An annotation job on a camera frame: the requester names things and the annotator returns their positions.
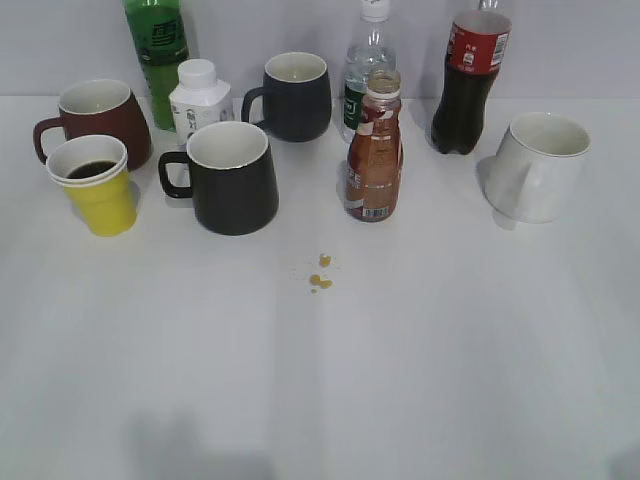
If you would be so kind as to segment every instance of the white wall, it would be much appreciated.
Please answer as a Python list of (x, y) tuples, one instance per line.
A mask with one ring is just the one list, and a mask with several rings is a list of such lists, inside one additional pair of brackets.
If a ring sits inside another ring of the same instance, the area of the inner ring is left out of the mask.
[[(638, 0), (512, 0), (514, 34), (496, 97), (638, 97)], [(407, 97), (439, 94), (454, 12), (474, 0), (394, 0)], [(272, 55), (323, 56), (338, 92), (358, 0), (183, 0), (192, 51), (216, 62), (234, 95)], [(3, 0), (0, 94), (56, 94), (114, 77), (145, 92), (119, 0)]]

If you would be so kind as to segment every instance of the bottle cap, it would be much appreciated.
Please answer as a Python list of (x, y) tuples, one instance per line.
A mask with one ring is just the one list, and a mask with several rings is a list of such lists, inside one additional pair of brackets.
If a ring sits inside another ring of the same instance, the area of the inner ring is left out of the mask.
[(400, 74), (395, 70), (376, 70), (369, 74), (367, 95), (380, 100), (400, 96)]
[(391, 13), (391, 0), (361, 0), (362, 18), (368, 22), (384, 22)]
[(182, 62), (178, 67), (178, 78), (185, 88), (194, 90), (215, 86), (216, 66), (203, 58)]

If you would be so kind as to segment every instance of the plastic bottle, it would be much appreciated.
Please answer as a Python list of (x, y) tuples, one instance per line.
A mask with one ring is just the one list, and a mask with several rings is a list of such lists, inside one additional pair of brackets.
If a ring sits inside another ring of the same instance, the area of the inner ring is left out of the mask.
[(161, 130), (174, 130), (169, 94), (178, 85), (178, 65), (189, 58), (180, 0), (123, 0), (138, 61), (151, 92)]
[(202, 127), (233, 120), (231, 85), (218, 80), (216, 67), (209, 60), (193, 59), (178, 67), (180, 83), (169, 95), (178, 145)]
[(484, 128), (487, 97), (511, 32), (503, 0), (481, 0), (479, 10), (456, 15), (445, 56), (445, 84), (431, 139), (440, 153), (469, 154)]
[(380, 68), (396, 68), (392, 47), (390, 0), (361, 0), (362, 14), (347, 52), (342, 136), (350, 142), (360, 123), (362, 98), (369, 74)]

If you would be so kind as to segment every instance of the black mug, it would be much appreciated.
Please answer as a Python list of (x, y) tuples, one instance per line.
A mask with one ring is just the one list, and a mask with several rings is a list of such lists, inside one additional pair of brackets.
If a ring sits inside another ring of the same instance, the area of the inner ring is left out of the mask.
[[(191, 186), (176, 187), (167, 165), (187, 164)], [(267, 225), (278, 210), (278, 187), (269, 139), (255, 125), (220, 122), (194, 133), (187, 151), (158, 163), (160, 183), (173, 198), (193, 198), (196, 218), (223, 235), (245, 235)]]
[(273, 57), (264, 67), (262, 87), (247, 92), (242, 121), (249, 121), (251, 104), (262, 96), (264, 120), (258, 123), (287, 142), (315, 140), (331, 121), (331, 85), (326, 62), (311, 53), (291, 52)]

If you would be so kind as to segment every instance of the white mug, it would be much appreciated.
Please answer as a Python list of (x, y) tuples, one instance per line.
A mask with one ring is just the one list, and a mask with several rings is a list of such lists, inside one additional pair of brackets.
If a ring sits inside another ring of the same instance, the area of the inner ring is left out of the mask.
[(489, 168), (487, 199), (514, 220), (552, 222), (566, 207), (590, 147), (587, 131), (568, 118), (551, 113), (517, 117)]

